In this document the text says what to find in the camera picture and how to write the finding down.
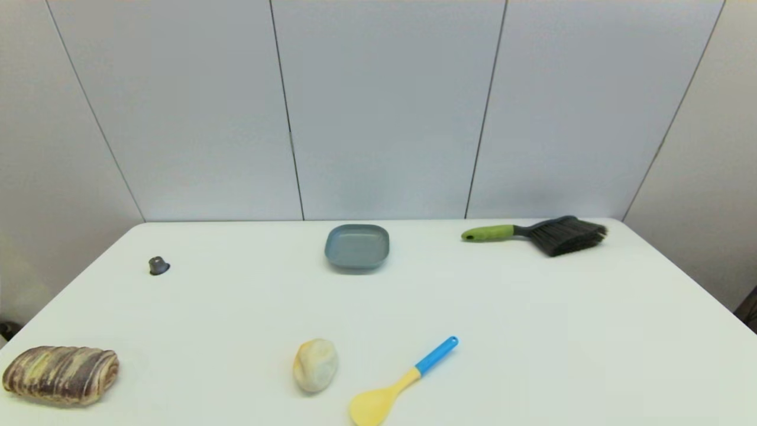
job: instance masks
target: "wall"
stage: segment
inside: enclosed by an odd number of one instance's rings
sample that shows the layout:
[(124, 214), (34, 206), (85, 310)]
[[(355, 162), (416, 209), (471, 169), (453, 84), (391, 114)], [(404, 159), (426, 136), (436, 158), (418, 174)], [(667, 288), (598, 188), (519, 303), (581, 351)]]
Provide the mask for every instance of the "wall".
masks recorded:
[(0, 2), (0, 314), (28, 321), (139, 223), (45, 2)]
[(621, 217), (721, 4), (4, 0), (0, 314), (142, 214)]
[(729, 309), (757, 285), (756, 52), (757, 2), (728, 0), (625, 219)]

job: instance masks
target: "plastic spoon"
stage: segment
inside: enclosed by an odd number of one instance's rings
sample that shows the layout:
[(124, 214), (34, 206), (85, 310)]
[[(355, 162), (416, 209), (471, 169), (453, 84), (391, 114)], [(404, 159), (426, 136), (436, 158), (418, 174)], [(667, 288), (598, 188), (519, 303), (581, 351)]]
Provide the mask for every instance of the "plastic spoon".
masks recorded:
[(457, 346), (457, 337), (450, 337), (407, 372), (394, 386), (370, 390), (355, 396), (350, 403), (350, 417), (357, 426), (379, 426), (389, 415), (394, 400), (409, 385), (425, 376), (437, 362)]

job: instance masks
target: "bread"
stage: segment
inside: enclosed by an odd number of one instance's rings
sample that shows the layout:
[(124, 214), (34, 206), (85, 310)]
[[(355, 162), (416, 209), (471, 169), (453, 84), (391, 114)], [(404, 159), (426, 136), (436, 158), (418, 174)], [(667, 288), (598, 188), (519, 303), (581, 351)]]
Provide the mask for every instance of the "bread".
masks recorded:
[(330, 385), (338, 364), (334, 343), (324, 339), (305, 342), (294, 358), (294, 381), (305, 392), (320, 392)]
[(88, 405), (116, 380), (112, 350), (40, 346), (19, 355), (2, 375), (2, 386), (21, 396), (66, 405)]

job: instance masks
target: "hand brush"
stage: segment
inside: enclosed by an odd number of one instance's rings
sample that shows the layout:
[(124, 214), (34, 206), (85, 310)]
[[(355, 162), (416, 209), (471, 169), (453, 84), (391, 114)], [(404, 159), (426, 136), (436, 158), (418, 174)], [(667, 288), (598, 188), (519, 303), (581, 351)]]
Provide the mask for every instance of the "hand brush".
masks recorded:
[(498, 225), (473, 228), (463, 233), (463, 240), (497, 241), (511, 236), (530, 238), (542, 252), (554, 257), (596, 246), (607, 236), (607, 228), (581, 221), (575, 216), (563, 216), (530, 227)]

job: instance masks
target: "small gray object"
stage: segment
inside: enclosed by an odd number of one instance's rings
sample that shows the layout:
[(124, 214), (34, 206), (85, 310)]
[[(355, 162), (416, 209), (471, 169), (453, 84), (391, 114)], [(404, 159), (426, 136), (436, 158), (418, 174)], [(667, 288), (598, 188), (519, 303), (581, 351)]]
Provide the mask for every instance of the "small gray object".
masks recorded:
[(150, 259), (150, 275), (160, 275), (165, 271), (168, 271), (171, 265), (166, 263), (160, 256), (155, 256)]
[(334, 228), (326, 240), (326, 258), (346, 269), (373, 269), (389, 254), (389, 233), (368, 224), (347, 224)]

